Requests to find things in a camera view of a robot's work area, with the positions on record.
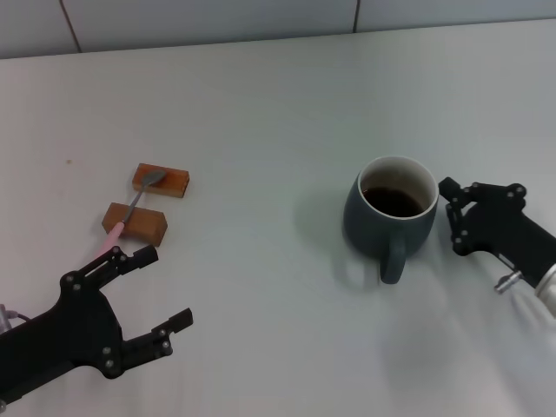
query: mug handle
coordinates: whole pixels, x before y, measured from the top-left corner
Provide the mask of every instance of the mug handle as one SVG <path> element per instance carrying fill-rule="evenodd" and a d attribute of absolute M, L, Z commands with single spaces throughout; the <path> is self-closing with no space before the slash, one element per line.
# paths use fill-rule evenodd
<path fill-rule="evenodd" d="M 406 243 L 402 233 L 392 233 L 388 251 L 381 259 L 381 281 L 395 284 L 406 266 Z"/>

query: mug rim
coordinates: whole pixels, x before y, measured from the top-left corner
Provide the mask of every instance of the mug rim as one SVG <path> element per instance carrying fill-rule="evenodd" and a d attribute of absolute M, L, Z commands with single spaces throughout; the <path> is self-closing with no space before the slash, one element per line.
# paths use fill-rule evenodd
<path fill-rule="evenodd" d="M 428 208 L 426 210 L 423 210 L 422 213 L 419 213 L 418 215 L 412 215 L 411 217 L 396 217 L 395 215 L 387 215 L 386 213 L 382 213 L 381 211 L 379 211 L 378 209 L 376 209 L 375 207 L 373 207 L 365 198 L 365 196 L 363 195 L 363 191 L 361 190 L 361 176 L 362 174 L 367 171 L 367 169 L 377 163 L 378 161 L 384 160 L 384 159 L 397 159 L 397 160 L 405 160 L 405 161 L 410 161 L 412 163 L 415 163 L 417 165 L 419 165 L 421 168 L 423 168 L 425 170 L 425 172 L 427 172 L 429 179 L 432 181 L 432 183 L 434 184 L 434 198 L 433 201 L 430 203 L 430 205 L 428 206 Z M 434 175 L 433 173 L 422 163 L 420 163 L 419 161 L 410 158 L 408 156 L 399 156 L 399 155 L 386 155 L 386 156 L 379 156 L 378 158 L 374 158 L 371 162 L 368 162 L 361 171 L 359 171 L 359 174 L 357 175 L 357 190 L 359 191 L 359 196 L 361 197 L 361 199 L 365 202 L 365 204 L 367 204 L 372 210 L 374 210 L 376 213 L 378 213 L 379 215 L 383 215 L 385 217 L 388 217 L 390 219 L 394 219 L 394 220 L 414 220 L 414 219 L 418 219 L 424 215 L 426 215 L 428 212 L 430 212 L 434 207 L 436 207 L 436 202 L 438 201 L 438 197 L 439 197 L 439 189 L 438 189 L 438 183 L 436 182 L 436 180 L 434 179 Z"/>

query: wooden block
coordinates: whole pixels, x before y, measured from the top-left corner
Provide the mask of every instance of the wooden block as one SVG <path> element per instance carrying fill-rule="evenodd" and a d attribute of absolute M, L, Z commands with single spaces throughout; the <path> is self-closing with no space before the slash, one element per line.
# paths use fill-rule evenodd
<path fill-rule="evenodd" d="M 128 211 L 126 204 L 113 202 L 103 218 L 103 228 L 108 233 L 120 222 Z M 168 224 L 164 213 L 135 207 L 129 222 L 123 228 L 122 236 L 134 237 L 140 241 L 160 246 Z"/>
<path fill-rule="evenodd" d="M 156 165 L 148 165 L 140 163 L 137 167 L 136 174 L 133 175 L 133 189 L 139 191 L 141 189 L 141 180 L 145 174 L 155 169 L 161 169 L 166 172 L 166 176 L 159 183 L 147 187 L 148 193 L 169 195 L 171 197 L 183 198 L 185 189 L 189 184 L 189 172 L 180 169 L 157 167 Z"/>

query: metal spoon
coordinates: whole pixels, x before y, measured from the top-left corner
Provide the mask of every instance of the metal spoon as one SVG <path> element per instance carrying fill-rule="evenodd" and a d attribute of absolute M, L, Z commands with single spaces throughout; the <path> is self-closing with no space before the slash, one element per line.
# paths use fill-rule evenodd
<path fill-rule="evenodd" d="M 145 191 L 145 189 L 148 186 L 160 182 L 165 176 L 166 176 L 166 172 L 162 171 L 161 169 L 150 171 L 143 176 L 141 180 L 141 189 L 137 193 L 136 198 L 134 198 L 133 202 L 131 202 L 131 204 L 129 205 L 128 211 L 123 217 L 123 220 L 121 222 L 116 223 L 116 225 L 112 228 L 112 230 L 110 230 L 110 233 L 108 233 L 108 236 L 106 236 L 106 240 L 104 241 L 103 245 L 96 253 L 95 259 L 98 258 L 100 255 L 105 254 L 116 245 L 116 243 L 118 242 L 118 237 L 120 237 L 120 234 L 122 233 L 123 228 L 125 227 L 125 223 L 129 221 L 129 218 L 131 217 L 131 213 L 133 213 L 133 209 L 136 207 L 139 198 L 141 198 L 141 194 Z"/>

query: coffee mug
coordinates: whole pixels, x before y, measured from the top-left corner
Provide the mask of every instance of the coffee mug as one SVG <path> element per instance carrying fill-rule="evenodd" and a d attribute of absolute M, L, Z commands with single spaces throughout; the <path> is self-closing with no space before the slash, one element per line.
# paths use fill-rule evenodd
<path fill-rule="evenodd" d="M 431 172 L 403 156 L 383 156 L 359 173 L 344 208 L 344 231 L 361 253 L 380 260 L 380 278 L 395 284 L 406 259 L 427 239 L 438 185 Z"/>

